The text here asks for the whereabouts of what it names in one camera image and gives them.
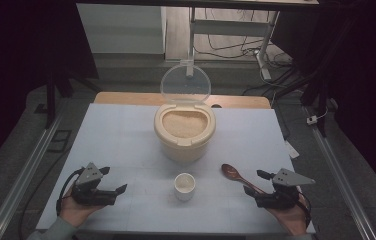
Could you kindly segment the white-framed background desk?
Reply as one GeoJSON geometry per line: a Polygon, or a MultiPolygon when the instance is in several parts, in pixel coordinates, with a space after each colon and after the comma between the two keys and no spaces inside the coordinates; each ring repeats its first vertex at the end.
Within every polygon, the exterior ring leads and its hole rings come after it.
{"type": "Polygon", "coordinates": [[[82,4],[101,5],[129,5],[129,6],[160,6],[160,7],[189,7],[191,11],[189,20],[189,49],[188,59],[194,60],[194,36],[196,34],[228,35],[228,36],[254,36],[262,37],[263,43],[255,55],[264,80],[271,76],[265,66],[264,55],[275,23],[281,11],[318,10],[319,0],[76,0],[82,4]],[[240,22],[229,20],[202,20],[197,19],[197,8],[218,9],[245,9],[266,10],[271,13],[267,22],[240,22]]]}

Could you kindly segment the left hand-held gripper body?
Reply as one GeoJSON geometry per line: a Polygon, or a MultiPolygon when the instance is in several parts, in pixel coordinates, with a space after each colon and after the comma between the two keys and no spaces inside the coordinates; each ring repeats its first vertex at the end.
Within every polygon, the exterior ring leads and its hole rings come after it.
{"type": "Polygon", "coordinates": [[[95,164],[89,163],[72,187],[72,198],[84,206],[113,205],[117,198],[115,190],[106,191],[97,188],[103,176],[95,164]]]}

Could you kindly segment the person's left hand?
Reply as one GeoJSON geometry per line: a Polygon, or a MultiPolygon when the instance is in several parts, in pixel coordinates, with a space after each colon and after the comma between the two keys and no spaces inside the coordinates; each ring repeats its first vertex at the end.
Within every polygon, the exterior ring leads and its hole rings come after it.
{"type": "Polygon", "coordinates": [[[94,212],[102,209],[102,206],[84,206],[78,204],[71,196],[69,188],[62,198],[59,216],[73,227],[80,227],[94,212]]]}

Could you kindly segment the white background panel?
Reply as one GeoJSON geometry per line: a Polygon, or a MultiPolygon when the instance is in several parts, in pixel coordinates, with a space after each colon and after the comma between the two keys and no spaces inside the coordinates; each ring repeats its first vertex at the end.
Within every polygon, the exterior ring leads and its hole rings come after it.
{"type": "Polygon", "coordinates": [[[165,53],[165,7],[78,3],[77,8],[93,53],[165,53]]]}

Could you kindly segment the black floor frame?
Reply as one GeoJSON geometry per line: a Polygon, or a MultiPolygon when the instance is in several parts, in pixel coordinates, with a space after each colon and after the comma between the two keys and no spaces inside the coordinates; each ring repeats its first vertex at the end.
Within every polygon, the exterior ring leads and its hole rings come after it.
{"type": "Polygon", "coordinates": [[[66,150],[71,137],[71,130],[57,130],[50,141],[48,152],[62,153],[66,150]]]}

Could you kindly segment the brown wooden spoon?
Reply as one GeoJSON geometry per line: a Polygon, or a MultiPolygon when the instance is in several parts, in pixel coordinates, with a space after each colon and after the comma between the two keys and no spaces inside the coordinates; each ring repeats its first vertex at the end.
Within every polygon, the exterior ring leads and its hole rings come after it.
{"type": "Polygon", "coordinates": [[[244,185],[250,187],[251,189],[257,191],[258,193],[264,194],[264,191],[262,189],[256,187],[254,184],[252,184],[249,181],[247,181],[246,179],[244,179],[241,176],[241,174],[238,172],[238,170],[235,167],[233,167],[232,165],[222,164],[221,165],[221,171],[226,178],[233,180],[233,181],[239,181],[239,182],[243,183],[244,185]]]}

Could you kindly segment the clear round container lid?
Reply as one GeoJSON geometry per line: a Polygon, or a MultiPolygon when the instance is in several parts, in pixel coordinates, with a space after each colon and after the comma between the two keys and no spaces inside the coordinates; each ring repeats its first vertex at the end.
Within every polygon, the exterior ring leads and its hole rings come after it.
{"type": "Polygon", "coordinates": [[[211,94],[211,82],[198,66],[177,65],[162,77],[160,91],[168,101],[201,103],[211,94]]]}

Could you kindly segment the white table cover sheet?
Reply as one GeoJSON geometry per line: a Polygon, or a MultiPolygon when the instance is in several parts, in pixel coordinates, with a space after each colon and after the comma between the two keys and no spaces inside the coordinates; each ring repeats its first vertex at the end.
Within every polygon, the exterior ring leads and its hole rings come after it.
{"type": "Polygon", "coordinates": [[[56,201],[65,180],[88,163],[110,167],[101,188],[127,189],[116,203],[92,214],[86,231],[149,234],[257,235],[281,234],[283,228],[257,207],[239,182],[221,172],[224,163],[266,192],[271,182],[257,170],[276,173],[293,167],[270,109],[220,108],[217,127],[205,155],[190,164],[167,158],[153,128],[154,106],[92,104],[37,224],[47,229],[56,219],[56,201]],[[196,181],[193,197],[180,201],[174,179],[181,173],[196,181]]]}

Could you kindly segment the beige rice container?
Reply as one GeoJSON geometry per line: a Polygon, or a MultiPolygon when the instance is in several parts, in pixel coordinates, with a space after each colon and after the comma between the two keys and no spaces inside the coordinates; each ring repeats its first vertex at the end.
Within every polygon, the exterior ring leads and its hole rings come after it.
{"type": "Polygon", "coordinates": [[[161,141],[164,154],[176,162],[189,163],[201,158],[207,149],[216,129],[216,117],[213,110],[204,104],[164,104],[155,114],[154,131],[161,141]],[[172,111],[194,111],[203,113],[208,124],[199,135],[191,138],[179,138],[169,134],[163,126],[163,116],[172,111]]]}

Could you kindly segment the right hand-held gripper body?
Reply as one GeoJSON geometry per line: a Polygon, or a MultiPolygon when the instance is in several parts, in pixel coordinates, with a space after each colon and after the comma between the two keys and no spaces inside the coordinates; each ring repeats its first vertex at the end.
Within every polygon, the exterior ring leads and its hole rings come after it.
{"type": "Polygon", "coordinates": [[[271,194],[259,194],[255,200],[259,207],[276,210],[293,208],[299,201],[298,186],[315,184],[314,179],[281,168],[270,181],[274,187],[271,194]]]}

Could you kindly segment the person's right hand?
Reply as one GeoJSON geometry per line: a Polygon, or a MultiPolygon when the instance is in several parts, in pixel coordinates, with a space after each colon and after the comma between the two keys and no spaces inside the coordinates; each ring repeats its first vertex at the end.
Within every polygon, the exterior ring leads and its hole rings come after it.
{"type": "Polygon", "coordinates": [[[299,206],[286,210],[268,209],[268,212],[270,212],[283,229],[287,231],[286,238],[288,236],[308,234],[306,214],[299,206]]]}

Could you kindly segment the white cup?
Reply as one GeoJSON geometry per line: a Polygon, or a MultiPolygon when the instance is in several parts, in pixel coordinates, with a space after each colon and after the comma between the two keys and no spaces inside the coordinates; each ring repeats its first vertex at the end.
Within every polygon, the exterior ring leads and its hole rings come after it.
{"type": "Polygon", "coordinates": [[[180,201],[190,200],[195,191],[195,178],[189,173],[181,173],[174,179],[175,196],[180,201]]]}

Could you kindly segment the black metal stand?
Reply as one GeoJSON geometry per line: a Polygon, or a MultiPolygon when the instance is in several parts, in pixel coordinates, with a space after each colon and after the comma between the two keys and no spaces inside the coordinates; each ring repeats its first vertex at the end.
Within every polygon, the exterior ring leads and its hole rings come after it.
{"type": "Polygon", "coordinates": [[[325,71],[318,68],[310,77],[308,86],[300,98],[300,101],[304,106],[310,106],[315,100],[318,100],[317,129],[323,137],[326,136],[325,116],[327,113],[327,85],[328,80],[325,71]]]}
{"type": "Polygon", "coordinates": [[[64,98],[70,98],[73,96],[73,87],[71,86],[70,80],[74,79],[78,83],[81,83],[88,89],[94,91],[95,93],[99,93],[102,89],[95,85],[92,81],[88,80],[87,78],[82,77],[77,72],[70,70],[69,68],[63,68],[62,70],[53,70],[49,71],[46,75],[46,100],[47,100],[47,122],[45,125],[46,129],[49,129],[53,121],[56,119],[56,97],[55,92],[59,91],[59,93],[64,98]]]}

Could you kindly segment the rice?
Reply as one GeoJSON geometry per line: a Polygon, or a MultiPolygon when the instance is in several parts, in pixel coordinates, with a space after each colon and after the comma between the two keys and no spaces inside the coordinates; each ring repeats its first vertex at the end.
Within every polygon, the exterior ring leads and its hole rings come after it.
{"type": "Polygon", "coordinates": [[[179,138],[191,138],[206,129],[208,119],[200,112],[172,111],[163,116],[162,123],[169,134],[179,138]]]}

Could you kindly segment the aluminium floor rail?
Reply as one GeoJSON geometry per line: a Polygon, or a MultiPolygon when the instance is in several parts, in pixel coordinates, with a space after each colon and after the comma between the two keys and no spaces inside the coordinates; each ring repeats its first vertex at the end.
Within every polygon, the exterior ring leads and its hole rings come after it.
{"type": "Polygon", "coordinates": [[[362,204],[356,197],[347,176],[345,175],[340,163],[338,162],[338,158],[333,152],[330,143],[328,142],[327,138],[320,133],[316,123],[311,124],[310,128],[312,129],[313,135],[321,149],[329,170],[334,177],[334,180],[340,190],[345,204],[350,211],[350,214],[358,228],[362,239],[376,240],[376,232],[367,214],[365,213],[362,204]]]}
{"type": "Polygon", "coordinates": [[[9,193],[0,207],[0,240],[5,233],[18,205],[20,204],[24,193],[26,192],[30,181],[32,180],[46,150],[55,134],[59,124],[62,121],[64,108],[60,107],[56,113],[56,118],[52,121],[50,127],[42,132],[40,139],[36,142],[26,160],[17,179],[13,183],[9,193]]]}

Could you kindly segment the white paper tag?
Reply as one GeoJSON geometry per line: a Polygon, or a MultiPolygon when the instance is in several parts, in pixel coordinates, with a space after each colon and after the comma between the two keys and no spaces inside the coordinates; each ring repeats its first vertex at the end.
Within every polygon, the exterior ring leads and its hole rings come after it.
{"type": "Polygon", "coordinates": [[[285,145],[291,159],[295,159],[300,156],[297,150],[288,141],[285,142],[285,145]]]}

